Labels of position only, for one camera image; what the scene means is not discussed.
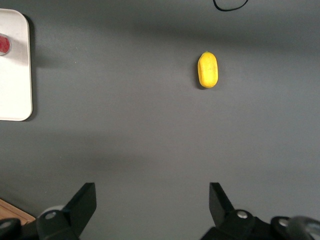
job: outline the gray tabletop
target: gray tabletop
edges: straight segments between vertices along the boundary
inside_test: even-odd
[[[0,197],[37,216],[95,182],[83,240],[198,240],[209,183],[320,219],[320,2],[2,0],[28,17],[33,114],[0,122]],[[210,51],[214,88],[198,84]]]

